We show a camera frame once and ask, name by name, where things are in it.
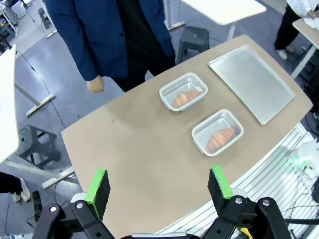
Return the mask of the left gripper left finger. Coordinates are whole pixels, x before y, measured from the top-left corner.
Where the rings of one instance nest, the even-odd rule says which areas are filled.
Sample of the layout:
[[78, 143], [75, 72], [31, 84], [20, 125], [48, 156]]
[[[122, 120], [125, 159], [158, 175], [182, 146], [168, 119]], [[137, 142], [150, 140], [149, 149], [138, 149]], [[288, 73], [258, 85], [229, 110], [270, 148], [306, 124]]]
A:
[[70, 239], [74, 233], [84, 232], [88, 239], [113, 239], [103, 223], [103, 215], [111, 191], [108, 173], [98, 169], [85, 199], [65, 207], [48, 204], [42, 209], [34, 239]]

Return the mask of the person's right hand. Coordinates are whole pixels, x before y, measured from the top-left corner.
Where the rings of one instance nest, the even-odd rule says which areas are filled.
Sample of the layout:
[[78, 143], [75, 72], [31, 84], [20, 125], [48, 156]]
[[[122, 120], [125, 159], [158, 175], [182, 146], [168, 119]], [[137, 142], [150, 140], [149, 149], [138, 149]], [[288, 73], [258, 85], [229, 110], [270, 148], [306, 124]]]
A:
[[101, 76], [97, 76], [95, 79], [91, 81], [87, 81], [87, 89], [91, 93], [99, 93], [104, 90], [104, 81]]

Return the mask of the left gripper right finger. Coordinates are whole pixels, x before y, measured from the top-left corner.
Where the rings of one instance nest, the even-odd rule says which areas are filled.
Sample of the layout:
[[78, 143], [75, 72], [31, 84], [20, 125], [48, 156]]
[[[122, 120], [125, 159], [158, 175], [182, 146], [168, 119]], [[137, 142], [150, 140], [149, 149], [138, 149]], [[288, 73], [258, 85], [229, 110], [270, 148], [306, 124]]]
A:
[[265, 197], [253, 202], [233, 194], [221, 166], [210, 168], [208, 190], [218, 217], [204, 239], [229, 239], [236, 228], [246, 228], [254, 239], [291, 238], [276, 201]]

